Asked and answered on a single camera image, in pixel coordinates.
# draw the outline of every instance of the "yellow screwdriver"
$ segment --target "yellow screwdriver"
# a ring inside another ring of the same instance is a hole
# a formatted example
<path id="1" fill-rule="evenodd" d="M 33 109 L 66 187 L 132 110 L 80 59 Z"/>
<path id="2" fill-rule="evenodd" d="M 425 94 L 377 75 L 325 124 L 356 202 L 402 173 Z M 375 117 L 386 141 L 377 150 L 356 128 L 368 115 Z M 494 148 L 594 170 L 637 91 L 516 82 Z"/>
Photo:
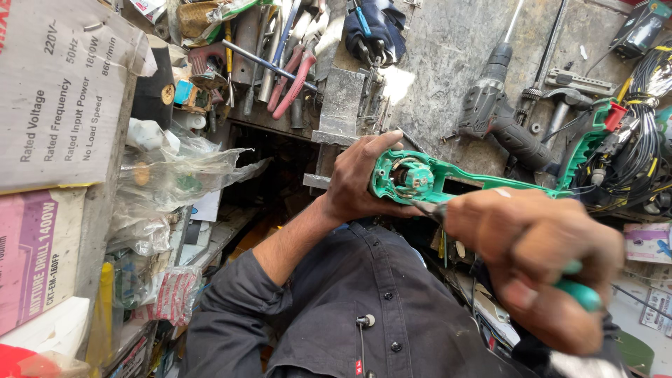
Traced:
<path id="1" fill-rule="evenodd" d="M 224 22 L 224 39 L 231 41 L 231 21 Z M 228 105 L 233 108 L 233 83 L 231 83 L 231 70 L 233 68 L 233 51 L 226 50 L 226 72 L 228 73 Z"/>

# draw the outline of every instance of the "dark cloth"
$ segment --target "dark cloth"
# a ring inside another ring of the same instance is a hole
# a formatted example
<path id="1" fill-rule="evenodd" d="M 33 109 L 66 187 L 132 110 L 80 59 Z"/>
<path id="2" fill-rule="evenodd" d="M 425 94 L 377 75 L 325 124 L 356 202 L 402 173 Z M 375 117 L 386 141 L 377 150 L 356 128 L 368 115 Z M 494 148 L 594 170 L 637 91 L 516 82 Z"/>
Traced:
<path id="1" fill-rule="evenodd" d="M 345 47 L 348 52 L 359 59 L 360 55 L 356 50 L 358 39 L 361 38 L 369 45 L 373 45 L 376 40 L 382 40 L 385 43 L 385 53 L 388 55 L 387 63 L 397 62 L 406 53 L 406 41 L 401 36 L 401 31 L 404 30 L 404 24 L 406 24 L 406 16 L 389 0 L 362 0 L 361 8 L 366 23 L 371 29 L 371 36 L 369 38 L 364 36 L 357 14 L 354 11 L 351 12 L 345 18 L 343 25 L 347 33 Z"/>
<path id="2" fill-rule="evenodd" d="M 514 348 L 514 355 L 528 350 L 518 361 L 487 350 L 469 312 L 402 237 L 379 226 L 332 231 L 282 288 L 247 251 L 215 275 L 200 310 L 187 331 L 181 377 L 361 378 L 355 319 L 367 314 L 376 321 L 364 329 L 365 364 L 377 377 L 558 376 L 532 335 Z M 265 324 L 280 337 L 263 374 Z M 607 337 L 605 349 L 613 352 L 613 343 Z M 605 357 L 621 366 L 618 351 Z"/>

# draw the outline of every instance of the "blue screwdriver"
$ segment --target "blue screwdriver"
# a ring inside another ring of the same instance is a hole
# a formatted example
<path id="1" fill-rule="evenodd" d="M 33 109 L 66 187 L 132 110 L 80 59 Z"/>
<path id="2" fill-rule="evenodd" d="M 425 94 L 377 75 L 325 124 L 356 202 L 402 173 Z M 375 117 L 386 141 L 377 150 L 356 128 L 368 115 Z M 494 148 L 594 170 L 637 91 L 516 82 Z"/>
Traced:
<path id="1" fill-rule="evenodd" d="M 360 21 L 360 25 L 362 25 L 362 31 L 364 32 L 364 36 L 366 38 L 371 37 L 371 29 L 369 29 L 369 24 L 366 22 L 366 18 L 364 18 L 364 13 L 362 13 L 362 8 L 360 5 L 362 4 L 361 2 L 357 3 L 357 0 L 355 1 L 355 13 L 357 14 L 357 19 Z"/>

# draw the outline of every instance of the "person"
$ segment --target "person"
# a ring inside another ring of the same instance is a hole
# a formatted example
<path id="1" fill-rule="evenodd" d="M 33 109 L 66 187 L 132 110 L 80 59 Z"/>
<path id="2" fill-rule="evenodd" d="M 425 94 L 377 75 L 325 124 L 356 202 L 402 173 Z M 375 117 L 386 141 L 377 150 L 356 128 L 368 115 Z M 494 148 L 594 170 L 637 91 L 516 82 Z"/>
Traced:
<path id="1" fill-rule="evenodd" d="M 512 358 L 486 348 L 470 313 L 401 236 L 343 226 L 421 215 L 368 192 L 376 158 L 400 149 L 401 138 L 362 137 L 338 156 L 326 194 L 213 277 L 189 325 L 180 376 L 625 377 L 606 311 L 588 313 L 552 286 L 578 259 L 573 278 L 606 306 L 624 262 L 621 234 L 578 201 L 506 188 L 448 203 L 446 233 L 480 255 L 519 326 Z M 360 332 L 365 315 L 373 324 Z M 262 372 L 266 324 L 281 336 Z"/>

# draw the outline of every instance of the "pink box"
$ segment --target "pink box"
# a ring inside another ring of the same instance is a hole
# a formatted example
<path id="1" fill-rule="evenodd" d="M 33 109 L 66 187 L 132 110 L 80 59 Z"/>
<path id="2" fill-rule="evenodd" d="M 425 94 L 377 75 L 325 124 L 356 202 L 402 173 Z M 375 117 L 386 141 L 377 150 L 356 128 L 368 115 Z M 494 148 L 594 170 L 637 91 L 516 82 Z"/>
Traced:
<path id="1" fill-rule="evenodd" d="M 0 196 L 0 335 L 73 295 L 84 193 Z"/>
<path id="2" fill-rule="evenodd" d="M 672 264 L 670 224 L 628 224 L 624 226 L 628 260 Z"/>

